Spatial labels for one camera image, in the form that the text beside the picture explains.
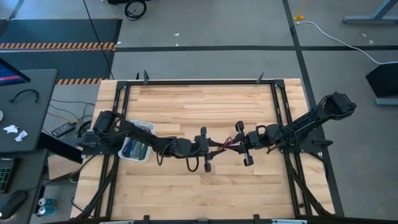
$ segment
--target monitor screen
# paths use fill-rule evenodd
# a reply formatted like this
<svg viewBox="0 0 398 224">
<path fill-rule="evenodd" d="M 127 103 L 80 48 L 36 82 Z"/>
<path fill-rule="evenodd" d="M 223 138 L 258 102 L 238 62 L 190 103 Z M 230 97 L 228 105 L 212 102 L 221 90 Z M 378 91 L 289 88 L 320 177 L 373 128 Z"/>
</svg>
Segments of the monitor screen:
<svg viewBox="0 0 398 224">
<path fill-rule="evenodd" d="M 30 79 L 0 59 L 0 86 L 29 82 Z"/>
</svg>

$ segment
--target black mat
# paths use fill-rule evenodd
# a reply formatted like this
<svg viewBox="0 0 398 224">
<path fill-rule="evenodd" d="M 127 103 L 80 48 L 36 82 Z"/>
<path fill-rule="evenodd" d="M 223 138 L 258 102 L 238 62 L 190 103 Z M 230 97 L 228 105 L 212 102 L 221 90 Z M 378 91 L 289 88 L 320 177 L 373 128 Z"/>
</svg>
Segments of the black mat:
<svg viewBox="0 0 398 224">
<path fill-rule="evenodd" d="M 0 19 L 0 37 L 4 31 L 6 31 L 8 21 L 5 19 Z"/>
<path fill-rule="evenodd" d="M 105 51 L 110 62 L 113 53 Z M 0 58 L 18 70 L 57 69 L 58 79 L 109 78 L 109 68 L 100 50 L 0 53 Z"/>
<path fill-rule="evenodd" d="M 120 19 L 93 19 L 101 42 L 117 41 L 114 37 L 119 32 L 119 23 Z M 0 43 L 79 42 L 97 42 L 88 19 L 13 19 L 0 36 Z"/>
</svg>

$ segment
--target white cable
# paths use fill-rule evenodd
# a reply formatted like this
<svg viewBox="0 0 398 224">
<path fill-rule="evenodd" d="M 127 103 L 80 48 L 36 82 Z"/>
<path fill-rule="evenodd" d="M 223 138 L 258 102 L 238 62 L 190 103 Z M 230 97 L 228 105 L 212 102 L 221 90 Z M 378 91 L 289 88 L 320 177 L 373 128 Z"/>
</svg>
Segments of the white cable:
<svg viewBox="0 0 398 224">
<path fill-rule="evenodd" d="M 329 38 L 331 38 L 331 39 L 333 39 L 333 40 L 335 40 L 335 41 L 337 41 L 337 42 L 339 42 L 339 43 L 341 43 L 341 44 L 343 44 L 343 45 L 345 45 L 345 46 L 347 46 L 347 47 L 349 47 L 349 48 L 352 48 L 352 49 L 355 49 L 355 50 L 358 50 L 358 51 L 362 52 L 363 54 L 365 54 L 366 56 L 368 56 L 374 63 L 376 63 L 376 64 L 378 64 L 378 65 L 387 65 L 387 64 L 391 64 L 391 63 L 398 63 L 398 62 L 378 62 L 378 61 L 374 60 L 370 55 L 368 55 L 365 51 L 363 51 L 363 50 L 361 50 L 361 49 L 359 49 L 359 48 L 357 48 L 357 47 L 350 46 L 350 45 L 344 43 L 343 41 L 341 41 L 341 40 L 339 40 L 339 39 L 337 39 L 337 38 L 335 38 L 335 37 L 332 37 L 332 36 L 326 34 L 326 33 L 325 33 L 324 31 L 322 31 L 321 28 L 319 28 L 314 22 L 310 22 L 310 21 L 300 21 L 300 22 L 296 22 L 297 25 L 304 24 L 304 23 L 312 24 L 312 25 L 314 25 L 316 28 L 318 28 L 318 30 L 319 30 L 323 35 L 325 35 L 325 36 L 327 36 L 327 37 L 329 37 Z"/>
</svg>

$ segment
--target caution tape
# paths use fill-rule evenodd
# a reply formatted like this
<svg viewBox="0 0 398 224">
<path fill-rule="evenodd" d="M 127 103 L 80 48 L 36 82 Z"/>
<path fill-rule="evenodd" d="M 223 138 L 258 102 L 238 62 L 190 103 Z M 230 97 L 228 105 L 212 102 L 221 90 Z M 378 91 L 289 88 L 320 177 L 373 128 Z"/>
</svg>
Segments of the caution tape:
<svg viewBox="0 0 398 224">
<path fill-rule="evenodd" d="M 88 85 L 88 84 L 100 84 L 102 80 L 108 80 L 107 78 L 71 78 L 71 79 L 59 79 L 57 85 Z"/>
<path fill-rule="evenodd" d="M 1 43 L 1 49 L 101 49 L 111 50 L 115 47 L 115 43 L 105 42 L 89 42 L 89 43 Z"/>
<path fill-rule="evenodd" d="M 110 17 L 110 18 L 105 18 L 105 17 L 99 17 L 99 18 L 91 18 L 91 20 L 106 20 L 106 19 L 118 19 L 121 20 L 123 19 L 122 17 Z M 11 20 L 90 20 L 89 18 L 13 18 Z"/>
<path fill-rule="evenodd" d="M 92 51 L 92 50 L 101 50 L 98 49 L 36 49 L 36 50 L 1 50 L 0 53 L 21 53 L 21 52 L 76 52 L 76 51 Z M 116 51 L 115 48 L 104 48 L 103 50 L 112 50 Z"/>
</svg>

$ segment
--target gray floor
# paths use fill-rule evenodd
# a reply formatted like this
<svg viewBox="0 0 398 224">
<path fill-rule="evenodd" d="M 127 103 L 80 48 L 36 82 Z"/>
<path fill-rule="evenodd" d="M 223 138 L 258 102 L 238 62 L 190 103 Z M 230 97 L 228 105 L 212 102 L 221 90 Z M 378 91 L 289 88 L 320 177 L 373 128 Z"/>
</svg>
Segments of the gray floor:
<svg viewBox="0 0 398 224">
<path fill-rule="evenodd" d="M 92 17 L 124 17 L 116 6 L 86 0 Z M 17 1 L 0 0 L 0 18 L 10 15 Z M 301 1 L 289 0 L 293 16 Z M 312 0 L 303 14 L 325 32 L 352 45 L 398 45 L 397 26 L 343 25 L 344 15 L 371 14 L 382 0 Z M 167 47 L 203 45 L 285 45 L 292 39 L 279 0 L 152 0 L 140 20 L 123 20 L 118 47 Z M 390 14 L 398 15 L 398 7 Z M 25 0 L 17 18 L 86 18 L 81 1 Z M 311 25 L 297 27 L 302 46 L 338 45 Z M 368 52 L 376 60 L 398 60 L 396 51 Z M 340 91 L 358 105 L 352 117 L 325 124 L 326 137 L 335 143 L 330 154 L 346 216 L 398 219 L 398 168 L 395 133 L 398 108 L 377 107 L 365 76 L 377 67 L 359 52 L 304 52 L 315 98 Z M 151 78 L 301 78 L 295 52 L 124 52 L 116 53 L 116 79 L 135 78 L 146 69 Z M 56 86 L 53 98 L 95 102 L 98 85 Z M 54 103 L 81 116 L 84 105 Z M 52 111 L 62 116 L 69 114 Z M 48 115 L 45 129 L 64 122 Z M 73 135 L 65 138 L 73 142 Z M 62 209 L 53 217 L 32 223 L 69 217 L 74 185 L 46 190 L 58 198 Z"/>
</svg>

